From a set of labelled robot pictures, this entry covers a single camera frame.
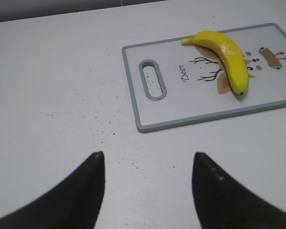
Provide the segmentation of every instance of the cutting board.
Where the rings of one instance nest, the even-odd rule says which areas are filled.
[[[221,31],[239,46],[248,91],[231,91],[211,51],[182,46],[185,37],[122,49],[137,129],[157,131],[286,106],[286,33],[276,24]]]

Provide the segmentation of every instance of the dark wall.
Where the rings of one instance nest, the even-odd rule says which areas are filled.
[[[159,0],[0,0],[0,22]]]

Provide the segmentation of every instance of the white countertop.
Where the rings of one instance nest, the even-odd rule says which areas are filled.
[[[107,183],[96,229],[200,228],[196,151],[286,211],[286,108],[140,134],[121,53],[268,22],[286,32],[286,0],[170,0],[0,23],[0,217],[97,150]]]

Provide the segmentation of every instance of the yellow banana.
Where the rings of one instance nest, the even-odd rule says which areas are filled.
[[[183,45],[196,44],[213,50],[225,65],[229,83],[237,94],[243,95],[249,85],[244,56],[229,37],[220,32],[202,31],[182,40]]]

